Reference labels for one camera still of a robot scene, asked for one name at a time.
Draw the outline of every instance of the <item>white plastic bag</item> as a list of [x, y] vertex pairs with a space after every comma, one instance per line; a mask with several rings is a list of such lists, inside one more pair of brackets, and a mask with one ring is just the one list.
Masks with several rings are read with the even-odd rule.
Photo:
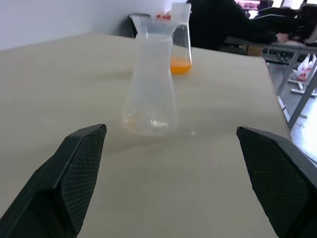
[[305, 60], [298, 66], [297, 70], [295, 71], [296, 77], [298, 81], [306, 82], [309, 73], [312, 70], [314, 63], [316, 62], [316, 56], [314, 55], [313, 61], [309, 62], [310, 55], [307, 55]]

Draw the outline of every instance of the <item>beige tabletop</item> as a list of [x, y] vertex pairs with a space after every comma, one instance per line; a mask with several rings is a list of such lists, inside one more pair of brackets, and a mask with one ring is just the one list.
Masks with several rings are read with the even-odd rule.
[[105, 123], [79, 238], [276, 238], [235, 135], [289, 136], [264, 60], [193, 49], [173, 79], [178, 129], [146, 138], [120, 122], [133, 44], [89, 33], [0, 52], [0, 215], [66, 135]]

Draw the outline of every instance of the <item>orange liquid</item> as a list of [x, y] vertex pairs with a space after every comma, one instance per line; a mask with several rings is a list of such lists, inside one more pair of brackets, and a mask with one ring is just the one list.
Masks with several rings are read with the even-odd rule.
[[170, 71], [172, 74], [187, 73], [192, 67], [192, 63], [183, 59], [172, 59], [170, 63]]

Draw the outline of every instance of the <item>clear plastic flask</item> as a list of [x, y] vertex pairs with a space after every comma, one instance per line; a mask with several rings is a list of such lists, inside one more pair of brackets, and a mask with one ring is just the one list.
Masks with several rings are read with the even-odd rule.
[[171, 58], [172, 74], [187, 73], [192, 67], [192, 50], [189, 35], [190, 3], [173, 3], [171, 21], [178, 22], [173, 34], [173, 48]]
[[136, 61], [123, 109], [126, 128], [139, 135], [163, 135], [177, 126], [170, 72], [171, 35], [177, 23], [133, 16], [137, 29]]

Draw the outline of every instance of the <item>hand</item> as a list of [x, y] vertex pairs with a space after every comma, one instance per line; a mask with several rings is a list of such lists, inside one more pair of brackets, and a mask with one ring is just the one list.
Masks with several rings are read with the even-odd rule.
[[287, 34], [277, 33], [276, 37], [277, 37], [277, 41], [278, 42], [287, 42], [288, 41], [288, 35]]

